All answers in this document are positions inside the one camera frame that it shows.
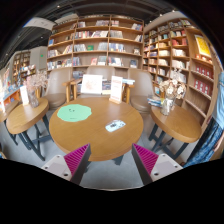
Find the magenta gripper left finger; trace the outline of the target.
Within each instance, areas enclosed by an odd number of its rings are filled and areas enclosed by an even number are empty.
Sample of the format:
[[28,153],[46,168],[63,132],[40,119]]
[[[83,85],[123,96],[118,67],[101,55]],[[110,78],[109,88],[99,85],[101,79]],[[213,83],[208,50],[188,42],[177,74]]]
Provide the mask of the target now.
[[79,185],[87,168],[90,154],[90,145],[86,144],[65,156],[54,156],[42,166],[42,169]]

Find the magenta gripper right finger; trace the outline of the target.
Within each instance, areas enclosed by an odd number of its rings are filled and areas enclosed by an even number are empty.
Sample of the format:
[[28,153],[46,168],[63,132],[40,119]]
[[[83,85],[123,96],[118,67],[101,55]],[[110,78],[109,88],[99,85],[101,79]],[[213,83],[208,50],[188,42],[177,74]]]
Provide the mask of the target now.
[[167,154],[156,154],[140,145],[132,144],[132,155],[144,185],[168,176],[182,167]]

